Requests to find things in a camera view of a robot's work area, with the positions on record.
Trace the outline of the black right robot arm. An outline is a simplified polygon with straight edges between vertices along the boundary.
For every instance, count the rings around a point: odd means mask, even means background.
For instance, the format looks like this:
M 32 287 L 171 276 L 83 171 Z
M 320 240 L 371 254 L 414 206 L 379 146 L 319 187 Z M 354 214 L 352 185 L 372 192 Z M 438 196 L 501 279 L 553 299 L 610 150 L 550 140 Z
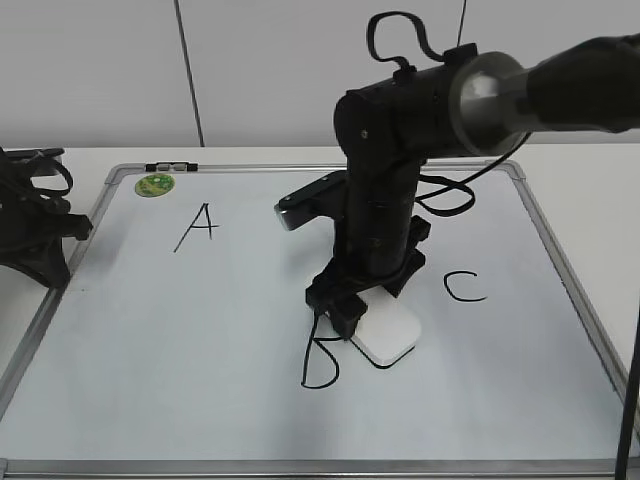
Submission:
M 635 35 L 590 39 L 532 68 L 467 44 L 438 67 L 347 92 L 334 112 L 346 169 L 283 202 L 334 223 L 333 256 L 307 289 L 308 305 L 349 339 L 367 310 L 362 291 L 398 295 L 424 265 L 418 246 L 430 225 L 413 209 L 428 160 L 505 155 L 534 132 L 638 125 Z

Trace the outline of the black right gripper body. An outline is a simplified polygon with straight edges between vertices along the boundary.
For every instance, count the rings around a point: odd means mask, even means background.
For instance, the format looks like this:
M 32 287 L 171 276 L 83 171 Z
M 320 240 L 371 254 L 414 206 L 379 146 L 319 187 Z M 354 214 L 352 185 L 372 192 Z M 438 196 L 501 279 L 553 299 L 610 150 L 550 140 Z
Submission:
M 383 287 L 408 259 L 424 259 L 419 244 L 431 233 L 431 223 L 407 212 L 361 225 L 350 232 L 349 223 L 337 225 L 329 264 L 305 291 L 309 306 L 329 306 L 337 299 Z

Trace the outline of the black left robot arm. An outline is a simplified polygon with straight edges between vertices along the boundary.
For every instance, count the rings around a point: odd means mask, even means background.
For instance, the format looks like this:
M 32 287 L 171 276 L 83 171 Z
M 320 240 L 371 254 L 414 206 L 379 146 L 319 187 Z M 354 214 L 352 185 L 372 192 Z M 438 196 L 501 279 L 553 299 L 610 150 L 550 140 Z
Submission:
M 70 272 L 62 241 L 88 239 L 93 225 L 73 214 L 73 187 L 61 148 L 1 154 L 1 263 L 45 287 L 64 286 Z M 353 174 L 335 171 L 282 198 L 276 205 L 287 229 L 317 217 L 334 222 L 333 257 L 307 296 L 342 299 L 382 286 L 398 295 L 425 263 L 419 242 L 429 223 L 412 213 L 415 189 L 400 184 L 363 187 Z

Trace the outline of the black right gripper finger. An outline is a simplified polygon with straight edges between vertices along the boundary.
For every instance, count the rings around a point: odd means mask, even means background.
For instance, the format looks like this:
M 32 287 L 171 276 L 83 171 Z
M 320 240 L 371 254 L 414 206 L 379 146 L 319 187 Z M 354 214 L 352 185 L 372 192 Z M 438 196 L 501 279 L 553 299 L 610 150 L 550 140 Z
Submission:
M 349 340 L 367 309 L 367 304 L 357 294 L 352 294 L 331 302 L 326 316 L 338 336 L 343 340 Z
M 393 279 L 386 282 L 383 288 L 392 296 L 399 296 L 411 277 L 423 268 L 424 265 L 424 259 L 408 259 L 406 264 L 401 268 L 401 271 L 395 275 Z

